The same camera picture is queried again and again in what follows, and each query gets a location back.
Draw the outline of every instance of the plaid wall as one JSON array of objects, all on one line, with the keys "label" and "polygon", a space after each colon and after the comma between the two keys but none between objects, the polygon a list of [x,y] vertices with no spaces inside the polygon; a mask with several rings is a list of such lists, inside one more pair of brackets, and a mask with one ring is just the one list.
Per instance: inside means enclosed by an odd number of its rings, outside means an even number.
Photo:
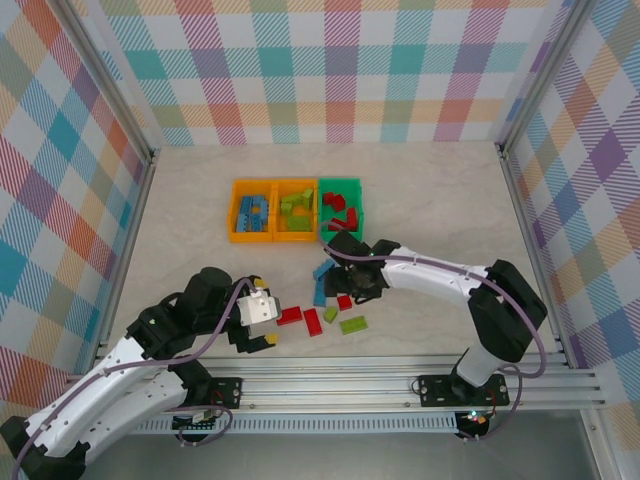
[{"label": "plaid wall", "polygon": [[99,3],[166,141],[231,145],[487,139],[559,2]]},{"label": "plaid wall", "polygon": [[571,345],[602,373],[638,478],[640,0],[599,2],[511,161]]},{"label": "plaid wall", "polygon": [[143,163],[45,0],[0,12],[1,423],[87,362]]}]

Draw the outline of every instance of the green lego brick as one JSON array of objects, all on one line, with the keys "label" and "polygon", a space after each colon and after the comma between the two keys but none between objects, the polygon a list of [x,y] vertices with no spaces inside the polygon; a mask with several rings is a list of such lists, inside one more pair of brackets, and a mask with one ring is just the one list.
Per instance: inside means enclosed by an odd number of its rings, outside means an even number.
[{"label": "green lego brick", "polygon": [[310,232],[311,220],[309,217],[292,215],[287,217],[287,229],[290,232]]},{"label": "green lego brick", "polygon": [[369,328],[369,325],[367,325],[367,319],[364,318],[364,316],[354,317],[340,322],[340,330],[342,330],[343,335],[366,330],[367,328]]},{"label": "green lego brick", "polygon": [[280,203],[290,203],[294,207],[302,204],[302,195],[300,193],[293,193],[280,199]]},{"label": "green lego brick", "polygon": [[329,307],[324,311],[322,315],[327,323],[333,323],[338,316],[338,309],[336,307]]},{"label": "green lego brick", "polygon": [[282,202],[280,204],[280,213],[282,215],[291,215],[291,213],[293,213],[293,205],[291,203]]},{"label": "green lego brick", "polygon": [[311,207],[313,206],[313,189],[307,188],[302,193],[302,206],[307,210],[311,210]]}]

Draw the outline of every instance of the blue lego brick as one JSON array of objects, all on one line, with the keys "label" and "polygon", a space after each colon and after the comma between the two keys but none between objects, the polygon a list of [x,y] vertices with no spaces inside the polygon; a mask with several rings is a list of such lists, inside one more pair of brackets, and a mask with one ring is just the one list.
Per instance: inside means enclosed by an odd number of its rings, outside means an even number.
[{"label": "blue lego brick", "polygon": [[327,273],[329,271],[329,269],[331,267],[333,267],[336,264],[336,262],[334,262],[331,258],[325,260],[324,262],[322,262],[322,265],[320,265],[318,268],[316,268],[313,271],[313,279],[314,280],[319,280],[320,278],[322,278],[322,276]]},{"label": "blue lego brick", "polygon": [[249,218],[245,213],[238,214],[238,222],[236,223],[236,232],[245,233],[247,231],[247,223]]},{"label": "blue lego brick", "polygon": [[266,200],[260,203],[260,219],[262,220],[262,225],[266,225],[267,220],[269,220],[269,202]]},{"label": "blue lego brick", "polygon": [[242,203],[240,204],[240,213],[249,215],[251,213],[251,207],[253,205],[253,197],[245,195],[242,197]]},{"label": "blue lego brick", "polygon": [[262,220],[260,220],[259,213],[252,213],[249,215],[249,221],[251,222],[251,231],[252,232],[261,232],[262,231]]},{"label": "blue lego brick", "polygon": [[327,297],[324,294],[324,280],[322,278],[316,281],[316,290],[313,293],[313,306],[314,307],[327,306]]}]

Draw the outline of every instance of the red block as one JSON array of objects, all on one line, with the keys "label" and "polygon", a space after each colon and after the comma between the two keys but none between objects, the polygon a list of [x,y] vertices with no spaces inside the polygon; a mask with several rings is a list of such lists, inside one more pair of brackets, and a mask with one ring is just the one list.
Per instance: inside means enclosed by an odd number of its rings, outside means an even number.
[{"label": "red block", "polygon": [[351,298],[348,295],[342,295],[341,297],[338,297],[337,300],[338,300],[338,307],[340,308],[340,311],[349,310],[351,307],[353,307],[353,303],[351,303]]},{"label": "red block", "polygon": [[340,225],[343,228],[347,228],[347,224],[345,222],[343,222],[339,218],[332,218],[331,219],[331,223],[329,224],[329,231],[331,231],[331,232],[337,232],[337,231],[342,230],[342,228],[338,228],[337,226],[335,226],[334,223],[337,223],[338,225]]},{"label": "red block", "polygon": [[333,200],[331,200],[331,206],[336,212],[341,212],[347,206],[347,201],[340,194],[334,195]]},{"label": "red block", "polygon": [[356,209],[351,207],[347,210],[347,230],[355,232],[358,229],[358,215]]},{"label": "red block", "polygon": [[305,310],[304,319],[307,322],[307,329],[309,330],[310,337],[315,337],[316,335],[320,335],[322,333],[322,325],[320,324],[318,312],[316,312],[315,308]]},{"label": "red block", "polygon": [[302,310],[300,307],[291,307],[282,311],[282,317],[276,320],[279,326],[289,325],[290,323],[302,320]]}]

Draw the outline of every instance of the white floor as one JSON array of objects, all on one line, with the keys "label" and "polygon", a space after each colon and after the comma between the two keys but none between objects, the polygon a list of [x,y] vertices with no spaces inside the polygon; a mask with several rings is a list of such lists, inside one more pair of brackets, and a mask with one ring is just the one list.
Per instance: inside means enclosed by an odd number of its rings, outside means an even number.
[{"label": "white floor", "polygon": [[[502,171],[489,142],[260,145],[163,150],[113,326],[110,346],[145,307],[181,291],[204,266],[235,278],[262,276],[283,308],[312,307],[318,244],[231,244],[226,216],[238,177],[357,176],[363,185],[365,241],[386,238],[457,263],[513,262],[534,276]],[[343,312],[369,329],[343,336],[337,322],[310,338],[304,322],[269,324],[280,341],[255,355],[343,356],[462,353],[476,338],[466,308],[410,291]],[[546,347],[555,349],[547,323]],[[209,352],[234,356],[226,336]]]}]

